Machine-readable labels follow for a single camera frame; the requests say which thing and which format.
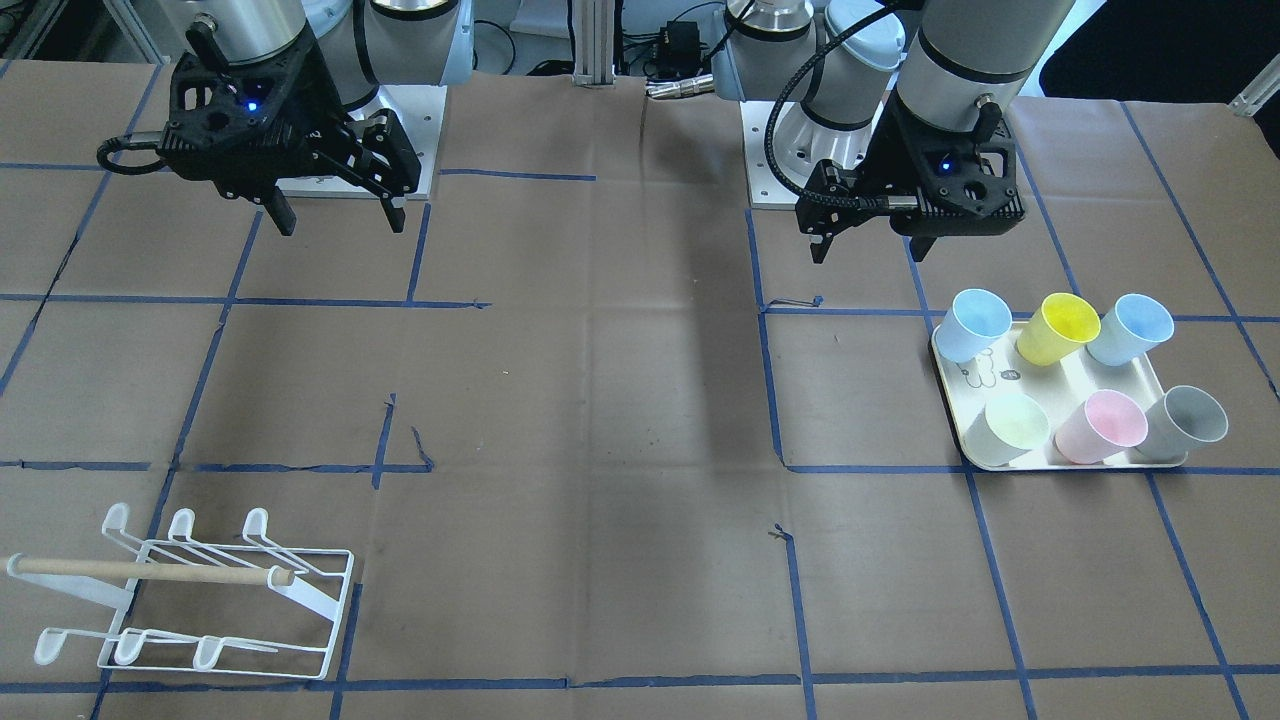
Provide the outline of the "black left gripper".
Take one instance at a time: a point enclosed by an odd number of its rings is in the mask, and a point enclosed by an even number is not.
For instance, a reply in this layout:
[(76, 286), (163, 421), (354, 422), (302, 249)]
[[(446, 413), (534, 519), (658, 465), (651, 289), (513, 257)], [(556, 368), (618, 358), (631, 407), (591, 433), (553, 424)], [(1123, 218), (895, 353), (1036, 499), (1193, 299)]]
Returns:
[(916, 263), (941, 237), (1004, 234), (1020, 223), (1027, 209), (1004, 109), (988, 95), (975, 109), (970, 129), (936, 129), (893, 95), (860, 164), (818, 161), (796, 202), (812, 261), (823, 264), (836, 234), (876, 217), (910, 238)]

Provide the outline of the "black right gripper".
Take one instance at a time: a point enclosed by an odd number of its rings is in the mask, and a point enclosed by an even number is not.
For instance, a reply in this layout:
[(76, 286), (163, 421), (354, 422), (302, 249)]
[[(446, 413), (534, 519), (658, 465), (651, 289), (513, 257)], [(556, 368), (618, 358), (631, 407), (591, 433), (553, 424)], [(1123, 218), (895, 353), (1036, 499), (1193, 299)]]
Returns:
[(188, 181), (223, 193), (264, 196), (280, 236), (296, 214), (279, 179), (334, 176), (380, 197), (393, 233), (403, 233), (406, 196), (421, 163), (398, 117), (380, 110), (353, 120), (320, 49), (291, 45), (264, 61), (215, 70), (186, 53), (172, 74), (169, 120), (156, 154)]

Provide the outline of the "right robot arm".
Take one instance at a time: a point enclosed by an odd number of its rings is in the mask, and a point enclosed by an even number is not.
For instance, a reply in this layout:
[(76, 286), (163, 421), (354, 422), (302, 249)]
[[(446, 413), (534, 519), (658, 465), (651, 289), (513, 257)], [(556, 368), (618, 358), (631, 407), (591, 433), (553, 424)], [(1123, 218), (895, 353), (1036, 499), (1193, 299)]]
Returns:
[(335, 177), (371, 193), (394, 232), (422, 161), (394, 86), (472, 72), (468, 1), (174, 1), (188, 45), (156, 154), (180, 178), (296, 217), (280, 181)]

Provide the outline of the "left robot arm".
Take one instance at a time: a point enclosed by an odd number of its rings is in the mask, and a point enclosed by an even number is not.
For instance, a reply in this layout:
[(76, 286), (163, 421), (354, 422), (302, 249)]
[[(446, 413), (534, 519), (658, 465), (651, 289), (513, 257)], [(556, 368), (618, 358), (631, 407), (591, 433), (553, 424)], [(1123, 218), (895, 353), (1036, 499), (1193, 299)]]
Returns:
[(946, 237), (1025, 215), (1006, 113), (1066, 1), (730, 1), (716, 92), (769, 102), (768, 172), (823, 263), (835, 237), (884, 217), (922, 260)]

